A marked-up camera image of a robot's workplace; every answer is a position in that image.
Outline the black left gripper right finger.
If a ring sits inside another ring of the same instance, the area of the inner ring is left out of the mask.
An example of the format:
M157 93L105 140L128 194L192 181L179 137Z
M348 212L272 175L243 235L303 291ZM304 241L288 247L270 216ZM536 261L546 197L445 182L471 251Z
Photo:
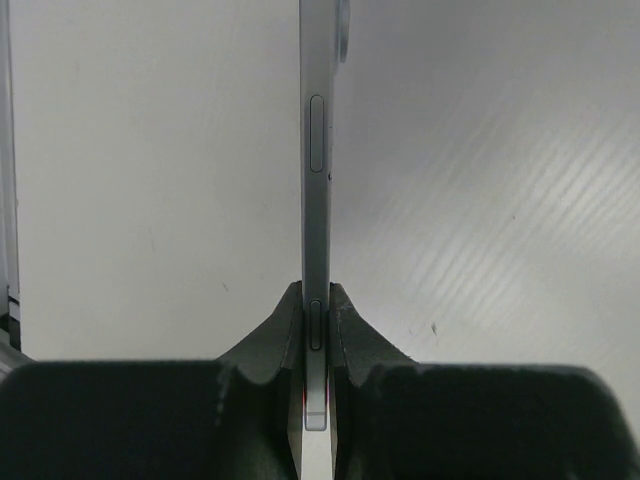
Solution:
M567 365L412 360L330 289L337 479L635 479L639 450L609 387Z

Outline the black screen smartphone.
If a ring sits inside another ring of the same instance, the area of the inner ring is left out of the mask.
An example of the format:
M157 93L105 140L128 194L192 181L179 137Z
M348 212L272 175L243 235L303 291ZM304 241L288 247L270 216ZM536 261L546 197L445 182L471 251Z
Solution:
M330 221L336 73L346 61L348 1L299 2L304 427L327 428Z

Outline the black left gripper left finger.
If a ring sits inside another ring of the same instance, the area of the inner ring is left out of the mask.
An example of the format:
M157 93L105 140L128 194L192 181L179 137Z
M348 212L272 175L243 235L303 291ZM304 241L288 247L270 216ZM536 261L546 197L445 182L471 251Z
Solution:
M31 362L1 384L5 479L296 479L301 287L214 360Z

